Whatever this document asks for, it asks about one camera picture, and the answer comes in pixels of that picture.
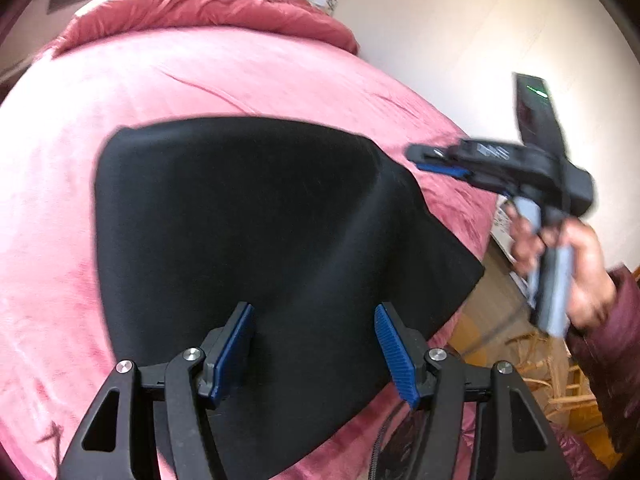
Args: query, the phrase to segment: light blue grip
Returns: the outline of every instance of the light blue grip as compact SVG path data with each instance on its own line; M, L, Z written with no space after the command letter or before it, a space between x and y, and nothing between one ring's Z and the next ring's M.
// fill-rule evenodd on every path
M574 273L574 248L546 248L540 263L540 284L531 323L553 337L566 335L569 320L566 306Z
M539 206L523 197L515 198L514 204L518 213L529 220L533 231L538 232L542 224ZM533 307L530 321L542 332L553 337L564 337L569 327L566 306L573 273L574 248L546 248L540 265L527 278L527 299Z

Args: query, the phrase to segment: person's hand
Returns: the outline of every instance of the person's hand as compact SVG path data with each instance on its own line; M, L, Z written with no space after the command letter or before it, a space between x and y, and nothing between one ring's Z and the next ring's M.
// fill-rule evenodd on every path
M577 218L567 218L559 233L543 228L538 236L513 205L509 204L505 212L511 219L511 255L516 260L514 270L519 275L526 277L538 266L545 245L574 247L574 279L566 314L579 330L600 326L616 298L616 286L605 270L602 248L593 228Z

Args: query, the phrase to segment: green indicator light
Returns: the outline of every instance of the green indicator light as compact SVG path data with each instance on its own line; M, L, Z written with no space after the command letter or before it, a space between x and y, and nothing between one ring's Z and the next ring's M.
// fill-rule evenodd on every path
M527 88L529 90L531 90L532 92L535 92L536 94L538 94L540 97L543 97L545 99L549 99L549 96L547 94L545 94L542 90L536 90L535 88L533 88L533 86L529 86L529 85L527 85Z

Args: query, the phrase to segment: bed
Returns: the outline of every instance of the bed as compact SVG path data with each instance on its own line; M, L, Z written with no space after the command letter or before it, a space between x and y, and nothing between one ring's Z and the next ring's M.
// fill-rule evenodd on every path
M410 142L465 134L357 49L347 27L300 0L94 0L20 79L0 107L0 444L25 478L56 477L114 366L92 182L121 126L260 115L362 134L414 173L431 212L482 257L495 196L420 173L403 156ZM388 385L278 478L357 478L397 400ZM162 477L173 477L166 466Z

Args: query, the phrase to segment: black gripper frame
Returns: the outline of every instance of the black gripper frame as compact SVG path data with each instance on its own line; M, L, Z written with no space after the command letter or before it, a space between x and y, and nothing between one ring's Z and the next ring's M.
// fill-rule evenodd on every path
M119 362L84 415L57 480L159 480L155 400L166 403L177 478L226 480L206 409L216 407L212 377L224 343L232 340L239 320L252 309L238 303L223 328L211 330L199 348L185 349L168 363L139 368L130 360ZM246 325L251 335L254 325Z
M465 402L476 403L476 432L469 480L572 480L549 422L517 370L506 361L484 368L455 353L433 356L424 339L383 303L409 359L422 378L420 420L402 480L451 480L456 465ZM378 480L387 478L379 476Z

